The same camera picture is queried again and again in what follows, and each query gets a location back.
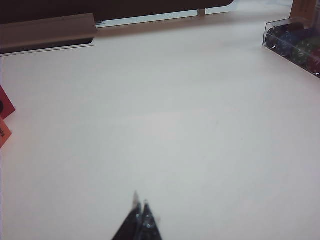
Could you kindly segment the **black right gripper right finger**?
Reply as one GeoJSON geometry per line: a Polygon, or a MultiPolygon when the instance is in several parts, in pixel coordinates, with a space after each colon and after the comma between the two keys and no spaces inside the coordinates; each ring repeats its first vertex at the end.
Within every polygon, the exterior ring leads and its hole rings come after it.
{"type": "Polygon", "coordinates": [[[157,226],[156,219],[153,215],[152,209],[147,200],[144,201],[138,239],[139,240],[162,240],[162,236],[157,226]]]}

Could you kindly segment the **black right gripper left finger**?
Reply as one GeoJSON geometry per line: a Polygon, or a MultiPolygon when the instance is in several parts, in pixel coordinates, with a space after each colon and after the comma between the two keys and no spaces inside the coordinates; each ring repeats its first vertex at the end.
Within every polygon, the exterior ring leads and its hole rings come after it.
{"type": "Polygon", "coordinates": [[[133,194],[132,208],[112,240],[136,240],[142,222],[142,204],[137,191],[133,194]]]}

